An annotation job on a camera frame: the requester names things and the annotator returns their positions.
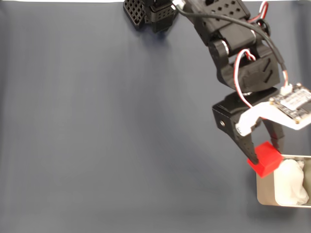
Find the hole pattern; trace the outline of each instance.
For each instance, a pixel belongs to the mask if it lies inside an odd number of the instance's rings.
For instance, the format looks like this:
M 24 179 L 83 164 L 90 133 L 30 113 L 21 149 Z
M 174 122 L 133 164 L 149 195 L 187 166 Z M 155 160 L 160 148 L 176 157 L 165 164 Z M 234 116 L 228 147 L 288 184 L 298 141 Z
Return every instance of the hole pattern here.
M 140 0 L 125 0 L 124 6 L 136 24 L 140 24 L 144 20 L 143 6 Z
M 223 16 L 230 15 L 231 17 L 234 17 L 234 18 L 239 18 L 241 16 L 239 12 L 241 12 L 241 8 L 239 7 L 239 4 L 236 2 L 236 0 L 226 1 L 225 4 L 221 4 L 221 2 L 218 2 L 215 8 L 210 11 L 211 14 L 221 14 Z
M 157 20 L 160 20 L 160 19 L 163 19 L 163 18 L 166 18 L 168 16 L 173 15 L 174 12 L 175 11 L 171 7 L 168 9 L 166 8 L 166 9 L 163 9 L 162 11 L 156 13 L 157 14 L 156 18 L 157 18 Z

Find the white cloth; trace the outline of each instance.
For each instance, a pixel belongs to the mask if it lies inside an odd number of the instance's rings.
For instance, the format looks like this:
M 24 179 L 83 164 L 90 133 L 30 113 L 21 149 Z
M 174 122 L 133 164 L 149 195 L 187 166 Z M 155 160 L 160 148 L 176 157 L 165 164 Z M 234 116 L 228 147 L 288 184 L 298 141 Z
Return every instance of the white cloth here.
M 302 186 L 304 173 L 303 161 L 284 160 L 275 170 L 276 201 L 282 205 L 303 205 L 309 196 Z

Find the connector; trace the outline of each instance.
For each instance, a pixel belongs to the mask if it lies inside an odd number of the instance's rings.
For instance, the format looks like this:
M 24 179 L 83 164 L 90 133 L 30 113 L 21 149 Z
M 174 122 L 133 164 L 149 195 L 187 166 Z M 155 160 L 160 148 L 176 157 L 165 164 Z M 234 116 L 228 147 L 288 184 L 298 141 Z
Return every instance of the connector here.
M 287 86 L 281 87 L 280 94 L 285 96 L 293 91 L 293 85 L 289 84 Z
M 173 10 L 176 10 L 175 6 L 179 6 L 181 9 L 184 8 L 186 3 L 183 0 L 173 0 L 172 1 L 173 5 L 171 6 Z

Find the red block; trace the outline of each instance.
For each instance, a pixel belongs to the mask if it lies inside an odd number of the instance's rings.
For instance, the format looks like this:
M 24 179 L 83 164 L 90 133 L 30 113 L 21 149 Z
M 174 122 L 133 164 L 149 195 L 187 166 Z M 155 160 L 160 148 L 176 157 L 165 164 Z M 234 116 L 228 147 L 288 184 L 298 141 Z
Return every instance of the red block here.
M 247 162 L 262 178 L 277 169 L 283 160 L 283 156 L 269 142 L 257 146 L 255 153 L 259 160 L 258 164 L 253 164 L 249 159 Z

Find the red and white wire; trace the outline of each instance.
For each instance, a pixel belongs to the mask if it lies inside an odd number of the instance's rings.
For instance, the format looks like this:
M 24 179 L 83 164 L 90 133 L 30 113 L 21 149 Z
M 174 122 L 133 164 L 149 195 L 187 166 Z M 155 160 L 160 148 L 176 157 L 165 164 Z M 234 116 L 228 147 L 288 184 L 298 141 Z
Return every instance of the red and white wire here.
M 251 23 L 251 22 L 256 21 L 259 18 L 265 18 L 267 11 L 268 11 L 268 6 L 269 6 L 269 3 L 267 1 L 263 1 L 259 8 L 259 14 L 256 17 L 250 19 L 248 22 Z
M 248 50 L 248 49 L 243 49 L 241 50 L 238 55 L 237 55 L 237 58 L 235 59 L 235 62 L 234 62 L 234 85 L 235 85 L 235 88 L 237 90 L 237 93 L 238 95 L 240 96 L 241 100 L 248 106 L 248 107 L 252 107 L 252 105 L 245 99 L 242 91 L 241 91 L 241 88 L 240 88 L 240 84 L 239 84 L 239 66 L 240 66 L 240 61 L 241 61 L 241 58 L 243 56 L 243 54 L 246 53 L 247 54 L 247 58 L 249 60 L 253 60 L 255 61 L 256 60 L 256 57 L 254 55 L 251 54 L 251 52 Z

